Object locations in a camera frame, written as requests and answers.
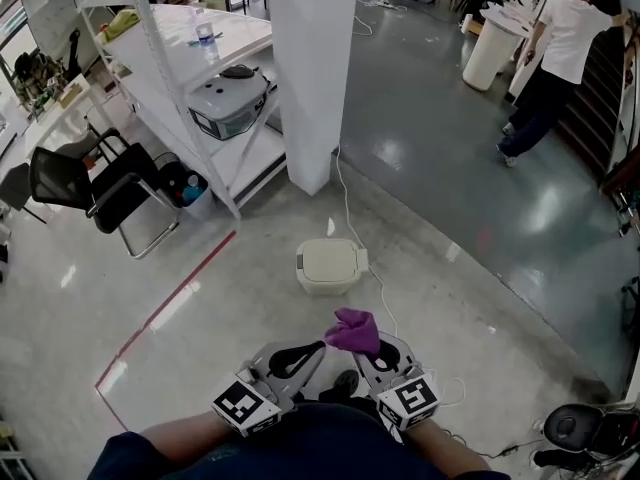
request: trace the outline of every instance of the purple cloth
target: purple cloth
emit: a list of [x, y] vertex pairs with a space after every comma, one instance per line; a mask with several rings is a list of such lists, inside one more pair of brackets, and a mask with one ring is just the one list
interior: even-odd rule
[[338, 323], [324, 335], [327, 345], [348, 352], [377, 356], [380, 335], [373, 315], [359, 309], [340, 308], [335, 311]]

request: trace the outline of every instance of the window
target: window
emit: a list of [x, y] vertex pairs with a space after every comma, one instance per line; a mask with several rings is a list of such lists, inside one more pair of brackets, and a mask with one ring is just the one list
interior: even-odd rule
[[37, 47], [22, 0], [16, 0], [0, 16], [0, 94], [15, 92], [12, 80], [16, 59], [25, 52], [32, 53]]

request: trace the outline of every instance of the dark sleeve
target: dark sleeve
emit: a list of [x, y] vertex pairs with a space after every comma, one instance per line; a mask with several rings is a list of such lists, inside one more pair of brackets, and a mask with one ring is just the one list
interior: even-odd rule
[[157, 480], [171, 470], [167, 458], [149, 441], [125, 432], [107, 441], [87, 480]]
[[455, 480], [511, 480], [511, 477], [497, 471], [472, 471], [462, 473]]

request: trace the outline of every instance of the whiteboard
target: whiteboard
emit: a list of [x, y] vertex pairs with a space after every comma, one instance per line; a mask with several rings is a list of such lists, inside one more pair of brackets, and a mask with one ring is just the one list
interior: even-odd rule
[[55, 58], [61, 46], [69, 42], [79, 16], [74, 0], [49, 0], [29, 16], [29, 27], [40, 51]]

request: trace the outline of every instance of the white cable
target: white cable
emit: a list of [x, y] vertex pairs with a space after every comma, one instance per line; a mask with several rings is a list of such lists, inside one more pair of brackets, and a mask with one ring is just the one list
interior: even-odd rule
[[[362, 247], [363, 249], [366, 249], [364, 243], [362, 243], [362, 240], [360, 240], [358, 233], [356, 233], [356, 230], [353, 229], [353, 226], [351, 225], [350, 212], [349, 212], [349, 197], [348, 197], [349, 191], [347, 190], [347, 185], [345, 184], [344, 179], [342, 178], [342, 171], [340, 170], [340, 152], [341, 152], [340, 143], [338, 143], [338, 154], [336, 155], [336, 169], [338, 170], [338, 177], [340, 178], [340, 183], [342, 183], [342, 188], [344, 188], [344, 208], [347, 216], [347, 227], [351, 230], [351, 232], [353, 233], [353, 236], [356, 237], [356, 240], [358, 241], [358, 244], [360, 244], [360, 247]], [[393, 322], [393, 335], [397, 338], [398, 322], [393, 316], [393, 313], [391, 313], [389, 306], [387, 306], [387, 301], [384, 299], [384, 283], [382, 282], [382, 279], [380, 278], [380, 276], [376, 273], [375, 270], [373, 270], [371, 266], [369, 266], [369, 270], [373, 274], [373, 277], [375, 277], [380, 283], [380, 298], [382, 299], [382, 304], [384, 305], [384, 309], [387, 310], [387, 313], [389, 313], [389, 317]]]
[[[384, 0], [378, 0], [377, 2], [365, 2], [364, 0], [356, 0], [356, 2], [360, 2], [361, 4], [363, 4], [365, 7], [384, 7], [385, 9], [394, 9], [396, 11], [400, 11], [400, 12], [404, 12], [407, 10], [407, 8], [404, 5], [391, 5], [390, 3], [384, 3]], [[369, 33], [365, 34], [363, 32], [354, 32], [353, 34], [356, 36], [372, 36], [373, 35], [373, 29], [367, 25], [364, 21], [362, 21], [360, 18], [358, 18], [357, 16], [353, 17], [358, 23], [360, 23], [361, 25], [364, 25], [365, 27], [367, 27], [369, 29]]]
[[444, 387], [442, 388], [442, 400], [444, 400], [444, 394], [447, 391], [447, 386], [452, 380], [457, 380], [462, 386], [462, 397], [455, 402], [451, 402], [450, 404], [440, 404], [440, 407], [455, 407], [457, 405], [460, 405], [462, 402], [464, 402], [465, 398], [467, 398], [467, 387], [464, 385], [464, 381], [460, 377], [451, 377], [450, 379], [447, 379], [447, 382], [444, 383]]
[[404, 5], [391, 5], [388, 1], [377, 0], [375, 2], [366, 2], [364, 0], [356, 0], [365, 7], [384, 7], [385, 9], [393, 9], [395, 11], [405, 12], [407, 8]]
[[358, 23], [364, 25], [365, 27], [367, 27], [369, 29], [369, 33], [368, 34], [364, 34], [363, 32], [354, 32], [355, 35], [357, 36], [372, 36], [373, 35], [373, 29], [367, 25], [364, 21], [362, 21], [360, 18], [358, 18], [357, 16], [353, 17]]
[[[340, 143], [338, 143], [338, 153], [336, 154], [336, 170], [338, 171], [338, 177], [340, 178], [340, 183], [342, 184], [342, 188], [344, 189], [344, 209], [345, 209], [345, 214], [346, 214], [346, 217], [347, 217], [347, 227], [353, 233], [353, 236], [356, 237], [356, 240], [358, 241], [358, 245], [360, 245], [360, 247], [362, 247], [363, 249], [366, 249], [364, 243], [360, 239], [360, 236], [358, 235], [356, 230], [351, 225], [351, 212], [349, 211], [349, 189], [347, 189], [347, 184], [344, 182], [344, 178], [342, 177], [342, 170], [340, 169], [340, 153], [341, 152], [342, 152], [342, 148], [340, 147]], [[371, 266], [369, 266], [369, 270], [373, 274], [373, 277], [375, 277], [378, 280], [378, 282], [380, 283], [380, 298], [382, 299], [382, 304], [384, 305], [384, 309], [387, 310], [387, 313], [389, 314], [389, 317], [393, 321], [393, 335], [397, 338], [398, 337], [398, 322], [396, 321], [395, 317], [393, 316], [393, 313], [391, 313], [391, 310], [389, 309], [389, 306], [387, 306], [387, 301], [384, 299], [384, 282], [382, 281], [380, 276], [376, 273], [376, 271], [373, 270], [373, 268]], [[417, 363], [417, 364], [420, 366], [420, 368], [423, 371], [425, 371], [425, 372], [433, 372], [433, 383], [436, 384], [436, 382], [437, 382], [437, 373], [438, 373], [437, 370], [435, 368], [422, 368], [422, 365], [420, 363]], [[448, 403], [448, 404], [440, 404], [440, 407], [443, 407], [443, 408], [456, 407], [457, 405], [460, 405], [462, 402], [464, 402], [465, 399], [467, 398], [467, 387], [466, 387], [464, 381], [462, 380], [462, 378], [460, 378], [460, 377], [451, 377], [451, 378], [447, 379], [447, 382], [444, 383], [444, 387], [442, 388], [442, 395], [441, 395], [440, 399], [444, 400], [444, 395], [447, 392], [447, 386], [449, 385], [449, 382], [451, 382], [452, 380], [457, 380], [460, 383], [460, 385], [462, 386], [462, 397], [460, 397], [460, 399], [456, 400], [455, 402], [451, 402], [451, 403]]]

